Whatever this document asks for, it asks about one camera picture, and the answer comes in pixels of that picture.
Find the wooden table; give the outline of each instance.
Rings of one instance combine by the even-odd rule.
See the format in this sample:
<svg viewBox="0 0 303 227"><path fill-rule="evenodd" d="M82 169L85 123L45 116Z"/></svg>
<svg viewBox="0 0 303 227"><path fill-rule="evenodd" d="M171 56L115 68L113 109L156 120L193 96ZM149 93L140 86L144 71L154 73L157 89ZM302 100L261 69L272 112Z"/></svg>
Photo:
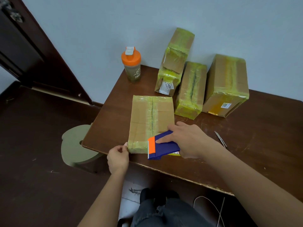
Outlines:
<svg viewBox="0 0 303 227"><path fill-rule="evenodd" d="M122 72L82 145L105 153L128 140L133 95L164 96L154 91L158 69L142 66L139 83L128 82ZM303 201L303 102L250 90L249 100L227 118L201 113L195 120L175 115L175 122L198 125L218 140L217 131L231 153ZM205 187L232 194L218 174L201 159L146 154L130 161Z"/></svg>

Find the shaker bottle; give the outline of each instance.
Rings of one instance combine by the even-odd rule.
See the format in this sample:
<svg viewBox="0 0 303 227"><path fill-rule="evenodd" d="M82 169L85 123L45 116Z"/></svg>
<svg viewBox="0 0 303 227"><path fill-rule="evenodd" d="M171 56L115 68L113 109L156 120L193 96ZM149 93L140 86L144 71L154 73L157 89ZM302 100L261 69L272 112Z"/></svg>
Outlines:
<svg viewBox="0 0 303 227"><path fill-rule="evenodd" d="M126 47L126 51L122 53L121 59L127 78L132 83L139 81L141 79L141 54L135 47Z"/></svg>

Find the dark wooden door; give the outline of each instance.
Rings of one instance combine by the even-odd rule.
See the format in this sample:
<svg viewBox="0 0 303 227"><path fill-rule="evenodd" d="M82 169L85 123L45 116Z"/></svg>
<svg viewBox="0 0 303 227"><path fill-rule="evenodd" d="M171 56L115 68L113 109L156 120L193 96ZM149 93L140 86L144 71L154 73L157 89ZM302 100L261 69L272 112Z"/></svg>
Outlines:
<svg viewBox="0 0 303 227"><path fill-rule="evenodd" d="M22 1L1 1L0 65L28 87L50 89L92 103Z"/></svg>

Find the jeans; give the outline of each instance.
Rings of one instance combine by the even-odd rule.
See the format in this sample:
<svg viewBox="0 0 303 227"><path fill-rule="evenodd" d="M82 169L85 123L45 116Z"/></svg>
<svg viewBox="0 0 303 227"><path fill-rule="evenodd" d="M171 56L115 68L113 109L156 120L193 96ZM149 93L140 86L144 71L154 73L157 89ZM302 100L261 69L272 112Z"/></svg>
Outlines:
<svg viewBox="0 0 303 227"><path fill-rule="evenodd" d="M168 198L163 206L154 207L154 199L142 202L131 227L203 226L211 227L193 207L178 198Z"/></svg>

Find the stool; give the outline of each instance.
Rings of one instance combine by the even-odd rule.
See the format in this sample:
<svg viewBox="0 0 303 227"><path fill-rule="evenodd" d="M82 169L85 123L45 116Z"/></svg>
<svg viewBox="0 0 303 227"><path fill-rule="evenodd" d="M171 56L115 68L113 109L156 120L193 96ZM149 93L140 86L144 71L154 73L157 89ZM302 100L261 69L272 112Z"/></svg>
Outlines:
<svg viewBox="0 0 303 227"><path fill-rule="evenodd" d="M81 164L90 163L103 154L82 147L82 140L89 128L90 125L80 125L66 131L62 135L61 155L66 165L91 172L82 167ZM97 173L97 161L94 163L93 172Z"/></svg>

